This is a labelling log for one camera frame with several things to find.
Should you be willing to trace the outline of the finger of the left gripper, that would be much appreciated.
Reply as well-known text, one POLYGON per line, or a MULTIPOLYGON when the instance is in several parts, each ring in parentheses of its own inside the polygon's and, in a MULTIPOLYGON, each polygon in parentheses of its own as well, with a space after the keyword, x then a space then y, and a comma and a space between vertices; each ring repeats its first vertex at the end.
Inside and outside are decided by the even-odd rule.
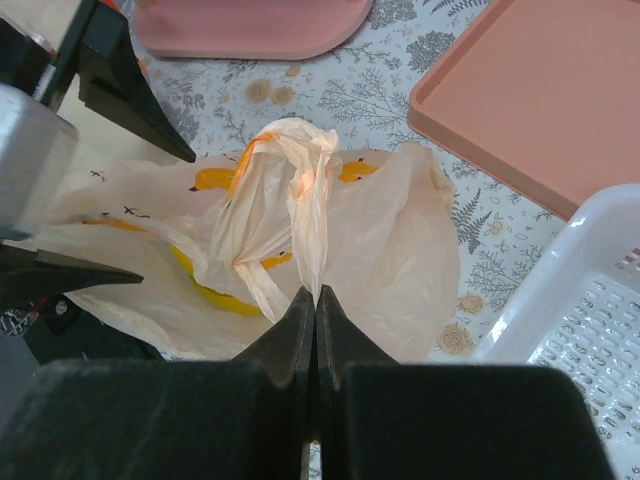
POLYGON ((82 1, 61 44, 37 42, 53 73, 38 101, 58 111, 72 80, 78 99, 101 117, 192 163, 196 154, 169 121, 134 53, 128 21, 107 1, 82 1))
POLYGON ((141 275, 116 267, 1 243, 2 305, 23 305, 94 286, 142 281, 141 275))

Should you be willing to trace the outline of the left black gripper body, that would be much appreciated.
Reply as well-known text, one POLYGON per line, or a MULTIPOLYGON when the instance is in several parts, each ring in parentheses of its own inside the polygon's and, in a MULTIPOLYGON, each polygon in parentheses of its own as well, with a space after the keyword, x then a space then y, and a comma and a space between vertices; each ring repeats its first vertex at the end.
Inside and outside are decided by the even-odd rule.
POLYGON ((108 326, 64 295, 1 312, 3 385, 19 385, 39 366, 58 360, 161 358, 155 347, 108 326))

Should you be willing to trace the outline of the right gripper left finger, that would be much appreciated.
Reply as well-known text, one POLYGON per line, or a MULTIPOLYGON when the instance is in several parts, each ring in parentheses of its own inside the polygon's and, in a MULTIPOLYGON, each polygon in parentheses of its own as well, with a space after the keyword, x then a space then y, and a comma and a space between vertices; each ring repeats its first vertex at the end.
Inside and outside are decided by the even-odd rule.
POLYGON ((297 479, 314 317, 300 290, 231 361, 56 361, 1 437, 5 479, 297 479))

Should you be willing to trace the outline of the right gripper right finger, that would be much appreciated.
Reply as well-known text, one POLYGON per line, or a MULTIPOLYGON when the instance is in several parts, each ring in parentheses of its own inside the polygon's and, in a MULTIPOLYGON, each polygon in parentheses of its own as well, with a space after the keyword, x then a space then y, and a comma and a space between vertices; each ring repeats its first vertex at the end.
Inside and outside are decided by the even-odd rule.
POLYGON ((610 479, 581 394, 533 366, 402 365, 324 287, 315 316, 326 479, 610 479))

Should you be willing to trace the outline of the orange plastic grocery bag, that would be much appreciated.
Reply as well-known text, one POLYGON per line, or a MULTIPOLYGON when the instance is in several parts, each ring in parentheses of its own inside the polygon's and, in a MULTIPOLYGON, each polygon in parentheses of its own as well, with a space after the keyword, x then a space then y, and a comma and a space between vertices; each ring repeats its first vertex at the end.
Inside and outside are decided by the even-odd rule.
POLYGON ((344 150, 298 118, 266 125, 242 152, 158 165, 114 160, 71 172, 30 246, 137 273, 72 300, 181 358, 224 360, 279 321, 300 288, 333 289, 392 358, 423 360, 451 319, 460 257, 454 188, 432 151, 344 150), (202 286, 257 306, 218 309, 202 286))

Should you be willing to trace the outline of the yellow banana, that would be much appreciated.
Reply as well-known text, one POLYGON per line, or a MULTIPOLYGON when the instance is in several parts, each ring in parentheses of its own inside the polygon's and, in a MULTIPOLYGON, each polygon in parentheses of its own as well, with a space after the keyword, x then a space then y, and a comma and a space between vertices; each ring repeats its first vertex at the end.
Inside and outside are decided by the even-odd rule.
POLYGON ((187 272, 191 283, 195 286, 199 294, 214 306, 216 306, 218 309, 246 317, 262 315, 261 310, 257 306, 242 302, 234 296, 223 294, 217 292, 216 290, 200 285, 195 280, 194 269, 191 260, 175 246, 170 245, 169 248, 173 257, 177 260, 181 268, 187 272))

